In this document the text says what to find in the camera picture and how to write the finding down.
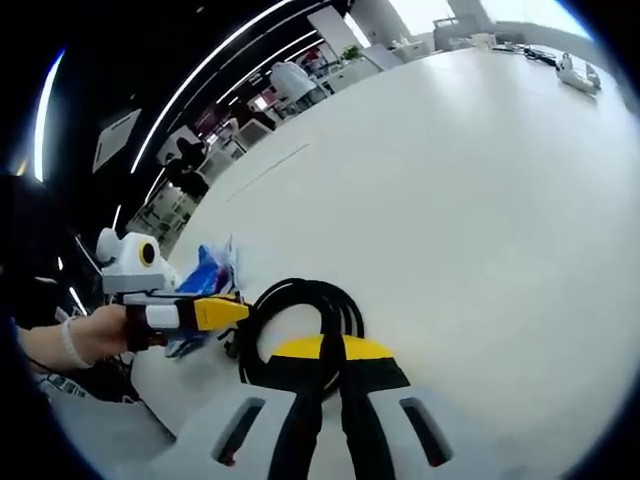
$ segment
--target white wristband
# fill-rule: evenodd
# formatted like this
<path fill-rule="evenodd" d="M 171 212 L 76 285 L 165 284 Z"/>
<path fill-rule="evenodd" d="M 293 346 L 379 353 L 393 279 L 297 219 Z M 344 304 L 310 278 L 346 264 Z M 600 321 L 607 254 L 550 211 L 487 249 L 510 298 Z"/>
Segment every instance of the white wristband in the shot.
<path fill-rule="evenodd" d="M 68 318 L 62 323 L 61 331 L 62 331 L 62 343 L 64 345 L 64 349 L 76 368 L 82 368 L 82 369 L 91 368 L 93 367 L 93 364 L 87 363 L 84 360 L 82 360 L 82 358 L 80 358 L 80 355 L 78 354 L 78 351 L 73 346 L 73 340 L 71 340 L 71 333 L 69 332 L 69 325 L 72 321 L 73 321 L 73 318 Z"/>

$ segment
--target coiled black cable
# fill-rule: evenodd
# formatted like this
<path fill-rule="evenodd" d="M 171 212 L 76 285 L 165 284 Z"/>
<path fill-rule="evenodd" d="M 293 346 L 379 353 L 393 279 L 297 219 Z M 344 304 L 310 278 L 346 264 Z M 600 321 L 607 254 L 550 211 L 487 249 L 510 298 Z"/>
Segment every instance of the coiled black cable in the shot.
<path fill-rule="evenodd" d="M 364 338 L 362 314 L 344 290 L 318 280 L 282 280 L 264 292 L 253 305 L 249 318 L 238 324 L 238 365 L 243 383 L 260 385 L 266 364 L 258 353 L 258 338 L 276 314 L 294 305 L 310 305 L 320 312 L 322 334 Z M 334 377 L 325 385 L 324 397 L 330 396 L 337 388 L 337 377 Z"/>

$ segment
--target ceiling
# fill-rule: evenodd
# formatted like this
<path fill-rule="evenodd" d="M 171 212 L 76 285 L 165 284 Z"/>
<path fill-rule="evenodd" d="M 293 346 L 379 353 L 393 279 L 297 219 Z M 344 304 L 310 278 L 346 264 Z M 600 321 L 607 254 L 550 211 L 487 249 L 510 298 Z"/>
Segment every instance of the ceiling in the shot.
<path fill-rule="evenodd" d="M 139 167 L 130 174 L 152 124 L 184 79 L 231 33 L 275 3 L 277 0 L 225 2 L 224 10 L 219 2 L 211 0 L 154 2 L 148 8 L 122 1 L 106 2 L 100 9 L 94 4 L 73 10 L 44 7 L 49 9 L 44 15 L 50 22 L 43 35 L 50 47 L 37 52 L 42 61 L 38 67 L 31 67 L 34 81 L 22 86 L 21 93 L 29 94 L 21 105 L 26 112 L 23 122 L 13 125 L 3 140 L 20 142 L 20 148 L 13 151 L 15 158 L 32 158 L 38 96 L 50 65 L 64 48 L 47 111 L 44 182 L 61 197 L 74 226 L 89 244 L 95 242 L 104 226 L 112 224 L 118 205 L 122 205 L 118 222 L 122 231 L 160 171 L 155 152 L 167 130 L 195 121 L 255 66 L 313 30 L 307 15 L 327 5 L 344 14 L 352 1 L 324 0 L 322 4 L 322 0 L 294 0 L 238 37 L 184 91 L 154 135 Z M 29 15 L 26 9 L 20 13 Z M 318 38 L 309 37 L 276 60 Z M 14 60 L 19 62 L 20 58 L 16 55 Z M 246 93 L 240 88 L 227 100 L 238 94 L 242 98 Z M 138 108 L 142 111 L 125 148 L 92 174 L 100 131 Z"/>

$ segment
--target white table surface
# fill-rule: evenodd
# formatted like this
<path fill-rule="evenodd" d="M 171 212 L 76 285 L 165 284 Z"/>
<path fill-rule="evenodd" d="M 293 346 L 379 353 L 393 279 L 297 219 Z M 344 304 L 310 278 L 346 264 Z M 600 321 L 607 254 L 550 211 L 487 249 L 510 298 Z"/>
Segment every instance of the white table surface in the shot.
<path fill-rule="evenodd" d="M 369 78 L 304 112 L 224 172 L 180 237 L 233 234 L 249 300 L 333 282 L 413 384 L 474 418 L 507 465 L 560 474 L 609 424 L 638 367 L 640 142 L 613 80 L 597 98 L 553 69 L 463 50 Z M 296 307 L 263 349 L 315 333 Z M 238 382 L 212 344 L 138 355 L 133 382 L 177 432 Z M 311 479 L 353 478 L 337 398 Z"/>

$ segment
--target black slot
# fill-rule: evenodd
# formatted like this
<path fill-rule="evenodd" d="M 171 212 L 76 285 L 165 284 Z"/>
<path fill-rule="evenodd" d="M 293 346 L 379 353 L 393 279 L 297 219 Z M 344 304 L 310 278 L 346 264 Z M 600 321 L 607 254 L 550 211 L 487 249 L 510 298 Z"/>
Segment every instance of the black slot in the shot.
<path fill-rule="evenodd" d="M 245 438 L 247 438 L 253 422 L 256 421 L 256 417 L 264 406 L 264 400 L 251 398 L 244 406 L 246 410 L 240 416 L 234 418 L 235 427 L 233 427 L 233 430 L 229 433 L 227 441 L 220 449 L 220 452 L 218 454 L 216 454 L 215 451 L 213 452 L 213 458 L 227 467 L 233 467 L 235 465 L 234 456 L 236 452 L 240 450 L 240 447 L 242 447 Z"/>
<path fill-rule="evenodd" d="M 412 398 L 401 400 L 400 406 L 418 435 L 429 465 L 439 467 L 451 460 L 451 448 L 424 406 Z"/>

